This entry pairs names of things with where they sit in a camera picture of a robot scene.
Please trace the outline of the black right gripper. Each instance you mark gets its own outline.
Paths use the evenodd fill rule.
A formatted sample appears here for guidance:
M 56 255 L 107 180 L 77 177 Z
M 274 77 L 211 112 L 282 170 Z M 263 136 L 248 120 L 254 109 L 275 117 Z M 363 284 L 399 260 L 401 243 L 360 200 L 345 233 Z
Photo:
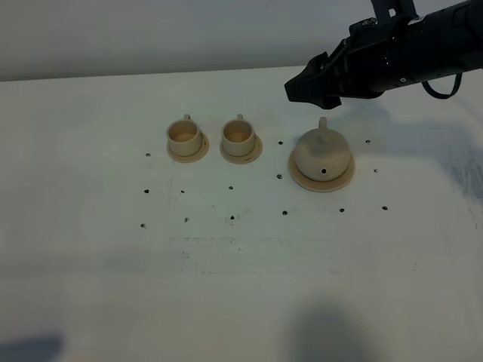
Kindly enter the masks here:
M 384 91 L 430 80 L 418 53 L 409 48 L 408 26 L 418 18 L 412 1 L 373 1 L 375 16 L 349 27 L 336 49 L 313 57 L 285 83 L 292 103 L 321 109 L 340 106 L 340 97 L 370 99 Z

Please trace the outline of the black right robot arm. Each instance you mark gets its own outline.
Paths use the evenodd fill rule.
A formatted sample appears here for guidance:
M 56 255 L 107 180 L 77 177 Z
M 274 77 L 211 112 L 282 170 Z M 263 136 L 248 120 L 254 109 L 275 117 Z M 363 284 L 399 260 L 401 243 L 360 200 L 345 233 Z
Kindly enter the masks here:
M 374 99 L 421 84 L 454 96 L 462 75 L 482 67 L 482 3 L 464 1 L 417 15 L 412 1 L 374 1 L 374 17 L 349 27 L 332 54 L 312 58 L 285 84 L 288 100 L 334 109 L 343 98 Z

